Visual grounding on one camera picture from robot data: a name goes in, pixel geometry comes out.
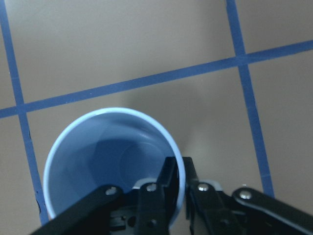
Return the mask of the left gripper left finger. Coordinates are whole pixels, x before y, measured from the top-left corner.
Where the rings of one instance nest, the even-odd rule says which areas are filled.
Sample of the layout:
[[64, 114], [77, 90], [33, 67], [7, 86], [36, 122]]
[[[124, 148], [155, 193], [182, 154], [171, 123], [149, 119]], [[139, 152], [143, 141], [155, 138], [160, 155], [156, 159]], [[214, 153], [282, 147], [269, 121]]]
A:
[[167, 157], [155, 183], [146, 183], [138, 193], [136, 233], [168, 235], [176, 210], [179, 192], [178, 166], [175, 157]]

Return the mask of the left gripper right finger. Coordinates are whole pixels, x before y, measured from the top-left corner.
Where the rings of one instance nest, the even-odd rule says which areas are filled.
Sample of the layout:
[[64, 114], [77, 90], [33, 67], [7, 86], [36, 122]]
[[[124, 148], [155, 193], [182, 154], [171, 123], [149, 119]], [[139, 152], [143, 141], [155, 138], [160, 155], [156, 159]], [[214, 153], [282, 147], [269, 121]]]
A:
[[186, 218], [192, 235], [241, 235], [242, 227], [215, 188], [201, 182], [190, 157], [184, 157]]

